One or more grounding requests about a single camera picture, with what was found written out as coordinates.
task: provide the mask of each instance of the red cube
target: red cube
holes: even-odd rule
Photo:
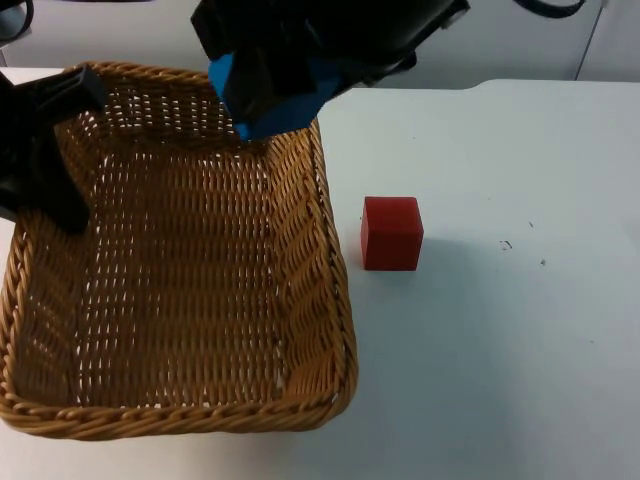
[[[415,270],[422,220],[413,197],[365,197],[360,240],[365,270]]]

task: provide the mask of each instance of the wicker basket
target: wicker basket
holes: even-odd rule
[[[19,215],[0,416],[102,440],[307,430],[342,412],[358,367],[317,123],[242,143],[204,74],[92,66],[106,113],[57,131],[89,227]]]

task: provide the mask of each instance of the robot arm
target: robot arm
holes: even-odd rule
[[[556,19],[585,2],[514,1]],[[354,85],[411,69],[418,45],[469,8],[467,0],[201,0],[191,21],[209,79],[249,140],[306,127]]]

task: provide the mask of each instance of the white table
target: white table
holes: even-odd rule
[[[98,444],[0,426],[0,474],[640,478],[639,108],[640,85],[606,83],[335,100],[320,121],[360,356],[349,409],[309,433]],[[360,269],[365,195],[418,198],[417,272]]]

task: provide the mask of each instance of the white wall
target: white wall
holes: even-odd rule
[[[471,10],[451,29],[420,46],[414,70],[383,85],[466,88],[492,78],[573,80],[601,1],[588,1],[569,19],[549,20],[513,0],[472,0]]]
[[[536,17],[513,0],[471,0],[467,15],[419,48],[413,70],[380,85],[466,88],[492,78],[573,79],[600,2],[590,0],[576,16],[557,21]],[[9,66],[123,60],[206,69],[189,20],[198,0],[35,3],[33,33],[4,48]]]
[[[198,0],[80,3],[35,0],[32,33],[4,48],[12,67],[118,60],[205,70],[193,27]]]
[[[607,2],[579,78],[640,81],[640,1]]]

